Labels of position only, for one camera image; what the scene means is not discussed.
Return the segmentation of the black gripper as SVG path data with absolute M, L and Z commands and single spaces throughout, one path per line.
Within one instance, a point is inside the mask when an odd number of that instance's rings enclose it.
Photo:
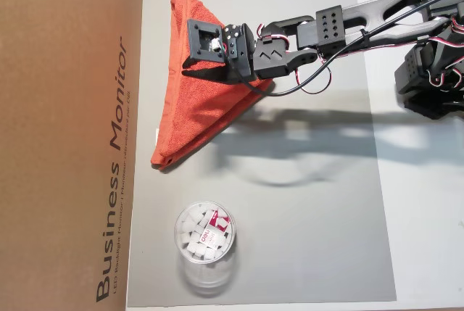
M 289 75 L 302 65 L 318 59 L 315 49 L 289 51 L 289 36 L 297 34 L 296 22 L 272 22 L 260 25 L 253 33 L 247 24 L 226 25 L 223 36 L 227 44 L 225 66 L 198 69 L 190 66 L 188 57 L 182 64 L 182 75 L 215 83 L 240 83 L 256 79 L 274 79 Z

